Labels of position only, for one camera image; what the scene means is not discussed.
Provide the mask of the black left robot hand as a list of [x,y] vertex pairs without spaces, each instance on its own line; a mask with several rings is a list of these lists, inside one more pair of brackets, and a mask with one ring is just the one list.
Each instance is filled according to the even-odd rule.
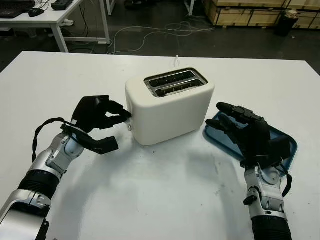
[[126,122],[132,114],[110,100],[108,95],[85,96],[75,108],[71,124],[85,133],[94,129],[109,129]]

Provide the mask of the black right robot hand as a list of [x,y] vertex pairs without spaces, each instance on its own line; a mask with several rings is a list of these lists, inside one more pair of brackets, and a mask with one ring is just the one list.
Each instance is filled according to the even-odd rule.
[[222,131],[238,146],[244,159],[269,154],[270,130],[265,119],[242,106],[219,102],[216,107],[222,112],[217,120],[207,119],[206,125]]

